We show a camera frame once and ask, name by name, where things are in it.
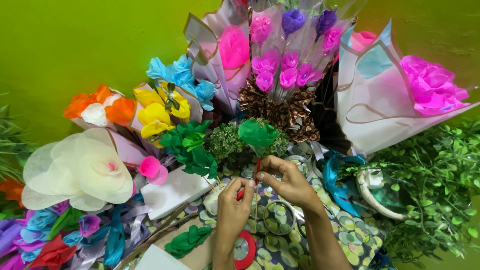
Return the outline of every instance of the styrofoam block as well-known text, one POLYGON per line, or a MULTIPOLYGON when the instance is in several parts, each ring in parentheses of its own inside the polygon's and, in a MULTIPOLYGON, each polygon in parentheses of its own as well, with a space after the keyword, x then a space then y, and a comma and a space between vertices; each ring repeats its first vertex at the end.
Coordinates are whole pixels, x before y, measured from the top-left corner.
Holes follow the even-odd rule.
MULTIPOLYGON (((184 202, 193 202, 210 190, 201 176, 188 174, 182 171, 184 168, 185 165, 169 172, 167 180, 161 185, 148 184, 140 189, 145 204, 152 208, 148 213, 151 220, 167 216, 184 202)), ((215 185, 215 179, 207 180, 215 185)))

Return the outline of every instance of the white paper flower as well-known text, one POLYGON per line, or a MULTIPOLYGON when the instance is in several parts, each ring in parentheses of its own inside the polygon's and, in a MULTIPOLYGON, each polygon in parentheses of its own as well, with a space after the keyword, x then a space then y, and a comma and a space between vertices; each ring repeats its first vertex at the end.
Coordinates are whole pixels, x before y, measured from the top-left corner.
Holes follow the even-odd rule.
POLYGON ((105 108, 100 103, 93 103, 87 106, 80 114, 82 119, 97 126, 111 126, 112 122, 107 119, 105 108))
POLYGON ((22 202, 39 210, 70 200, 72 207, 95 211, 107 202, 132 196, 133 181, 108 131, 91 128, 40 147, 24 168, 22 202))
POLYGON ((105 101, 103 101, 103 107, 105 108, 106 106, 112 106, 113 102, 116 101, 121 97, 120 94, 115 94, 113 96, 107 97, 105 101))

